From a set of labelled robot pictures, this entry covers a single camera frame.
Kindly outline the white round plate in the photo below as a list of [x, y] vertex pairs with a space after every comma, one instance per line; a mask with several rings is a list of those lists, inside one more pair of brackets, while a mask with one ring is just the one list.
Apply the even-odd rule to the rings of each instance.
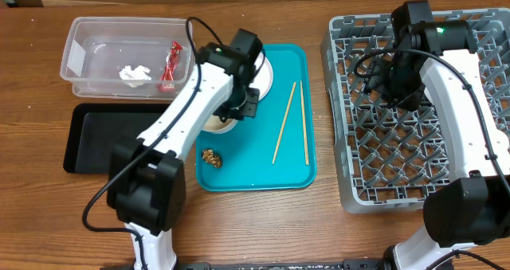
[[260, 93], [259, 100], [263, 100], [263, 98], [268, 95], [273, 84], [273, 67], [269, 59], [265, 57], [263, 53], [259, 53], [255, 61], [255, 66], [256, 68], [261, 66], [261, 70], [254, 77], [250, 87], [258, 89]]

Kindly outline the pink bowl with rice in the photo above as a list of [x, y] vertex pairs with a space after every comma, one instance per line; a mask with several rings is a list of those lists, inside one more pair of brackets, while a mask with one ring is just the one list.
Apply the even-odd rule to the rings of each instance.
[[218, 116], [212, 115], [203, 127], [203, 130], [214, 134], [223, 134], [232, 130], [237, 121], [235, 119], [227, 119], [222, 122]]

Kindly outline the brown food scrap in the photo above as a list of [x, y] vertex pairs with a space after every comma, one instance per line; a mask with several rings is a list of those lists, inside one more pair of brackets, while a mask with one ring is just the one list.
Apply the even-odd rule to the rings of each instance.
[[202, 161], [215, 168], [222, 167], [222, 158], [219, 154], [215, 153], [212, 149], [202, 150]]

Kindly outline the white napkin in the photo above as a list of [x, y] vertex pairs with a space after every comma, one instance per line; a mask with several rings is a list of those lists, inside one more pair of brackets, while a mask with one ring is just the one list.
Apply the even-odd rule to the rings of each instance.
[[145, 83], [146, 80], [151, 80], [149, 76], [150, 69], [148, 67], [139, 65], [132, 68], [130, 65], [124, 66], [120, 72], [120, 79], [129, 87], [137, 88]]

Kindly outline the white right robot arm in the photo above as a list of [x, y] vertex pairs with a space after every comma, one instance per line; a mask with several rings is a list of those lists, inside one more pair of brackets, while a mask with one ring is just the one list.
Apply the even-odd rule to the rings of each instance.
[[509, 235], [509, 140], [492, 117], [481, 84], [477, 43], [464, 20], [437, 22], [426, 1], [391, 16], [390, 61], [364, 55], [365, 93], [414, 111], [423, 97], [436, 110], [449, 161], [449, 184], [423, 206], [423, 226], [389, 247], [381, 269], [435, 269], [473, 247]]

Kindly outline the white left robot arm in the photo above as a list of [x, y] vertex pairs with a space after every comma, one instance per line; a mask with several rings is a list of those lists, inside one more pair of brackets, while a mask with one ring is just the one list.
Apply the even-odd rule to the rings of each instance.
[[229, 45], [211, 42], [200, 48], [174, 102], [137, 138], [115, 146], [102, 191], [124, 222], [123, 232], [131, 234], [136, 269], [176, 267], [171, 229], [186, 200], [184, 162], [211, 116], [256, 115], [260, 92], [251, 83], [262, 50], [257, 35], [244, 29]]

